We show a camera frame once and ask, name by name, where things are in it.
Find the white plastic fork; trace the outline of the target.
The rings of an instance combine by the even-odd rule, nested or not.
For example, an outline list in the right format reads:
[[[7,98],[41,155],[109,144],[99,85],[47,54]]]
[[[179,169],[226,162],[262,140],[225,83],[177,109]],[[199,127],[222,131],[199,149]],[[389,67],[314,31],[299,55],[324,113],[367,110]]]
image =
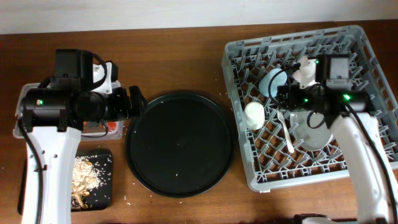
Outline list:
[[[282,124],[282,129],[283,129],[283,132],[284,132],[287,149],[292,154],[292,153],[294,153],[294,147],[292,145],[292,141],[291,141],[291,138],[290,138],[289,130],[287,129],[287,125],[285,123],[284,116],[279,110],[277,110],[277,118]]]

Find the food scraps and rice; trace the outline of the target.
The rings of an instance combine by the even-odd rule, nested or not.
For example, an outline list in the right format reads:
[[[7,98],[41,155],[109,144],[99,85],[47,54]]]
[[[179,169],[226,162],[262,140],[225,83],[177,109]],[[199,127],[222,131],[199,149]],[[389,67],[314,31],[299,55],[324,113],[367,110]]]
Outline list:
[[[97,196],[94,191],[108,184],[105,168],[94,159],[98,159],[98,156],[78,156],[74,160],[71,193],[73,211],[92,208],[87,198]]]

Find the light grey plate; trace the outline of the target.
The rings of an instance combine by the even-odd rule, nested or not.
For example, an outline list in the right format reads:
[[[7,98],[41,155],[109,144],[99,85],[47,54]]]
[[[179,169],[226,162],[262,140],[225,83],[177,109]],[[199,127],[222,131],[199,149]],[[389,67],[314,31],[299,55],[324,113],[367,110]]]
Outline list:
[[[312,114],[310,117],[310,126],[308,126],[307,118],[309,114],[310,111],[290,114],[290,125],[294,128],[292,135],[297,141],[303,140],[300,146],[304,149],[318,151],[332,141],[333,135],[325,123],[315,128],[323,121],[324,116],[322,114]]]

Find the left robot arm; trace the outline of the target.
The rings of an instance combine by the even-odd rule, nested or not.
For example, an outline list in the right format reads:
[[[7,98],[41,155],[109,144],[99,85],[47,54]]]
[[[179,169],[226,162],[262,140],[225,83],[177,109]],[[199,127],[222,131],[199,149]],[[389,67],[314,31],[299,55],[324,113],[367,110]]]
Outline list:
[[[23,223],[70,223],[73,165],[85,123],[140,116],[138,86],[112,88],[118,66],[87,50],[58,49],[55,73],[20,100],[17,126],[27,144]]]

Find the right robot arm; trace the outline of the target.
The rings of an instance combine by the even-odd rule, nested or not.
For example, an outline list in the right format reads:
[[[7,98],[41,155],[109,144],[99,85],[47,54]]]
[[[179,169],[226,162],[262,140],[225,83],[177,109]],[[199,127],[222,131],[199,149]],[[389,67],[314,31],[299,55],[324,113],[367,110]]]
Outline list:
[[[397,180],[366,91],[354,90],[348,55],[302,57],[283,70],[297,84],[278,86],[275,102],[323,115],[348,166],[359,223],[397,223]]]

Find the pink bowl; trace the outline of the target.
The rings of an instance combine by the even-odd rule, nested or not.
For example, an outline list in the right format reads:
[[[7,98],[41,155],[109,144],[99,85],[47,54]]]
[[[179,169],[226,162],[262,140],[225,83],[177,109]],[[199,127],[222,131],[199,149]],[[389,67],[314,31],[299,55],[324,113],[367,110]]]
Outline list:
[[[300,66],[300,68],[294,72],[293,78],[301,85],[307,85],[312,81],[312,74],[312,67],[310,65],[304,65]]]

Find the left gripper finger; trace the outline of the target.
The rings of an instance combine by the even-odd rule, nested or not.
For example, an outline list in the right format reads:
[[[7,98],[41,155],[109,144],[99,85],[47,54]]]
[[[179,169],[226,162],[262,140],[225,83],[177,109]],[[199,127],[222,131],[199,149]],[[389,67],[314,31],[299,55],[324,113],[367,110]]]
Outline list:
[[[133,117],[141,116],[145,112],[146,107],[147,107],[147,100],[146,99],[133,100],[133,102],[132,102],[132,116]]]
[[[129,87],[129,92],[130,92],[130,99],[131,99],[131,104],[132,105],[146,105],[147,100],[144,98],[143,94],[141,93],[140,88],[137,85],[130,86]]]

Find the red snack wrapper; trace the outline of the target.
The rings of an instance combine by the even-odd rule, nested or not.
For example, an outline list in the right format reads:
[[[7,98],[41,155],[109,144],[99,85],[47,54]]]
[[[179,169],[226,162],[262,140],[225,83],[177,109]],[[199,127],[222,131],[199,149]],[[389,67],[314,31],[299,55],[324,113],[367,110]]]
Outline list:
[[[115,131],[117,129],[118,123],[117,122],[107,122],[108,131]]]

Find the white cup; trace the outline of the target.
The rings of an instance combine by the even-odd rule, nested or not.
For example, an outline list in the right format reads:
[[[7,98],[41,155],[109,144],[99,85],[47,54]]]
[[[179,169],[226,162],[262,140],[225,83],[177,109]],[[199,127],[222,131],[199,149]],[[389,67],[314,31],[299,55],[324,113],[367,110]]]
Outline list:
[[[246,126],[250,130],[258,130],[265,123],[265,109],[258,102],[250,102],[244,109],[246,117]]]

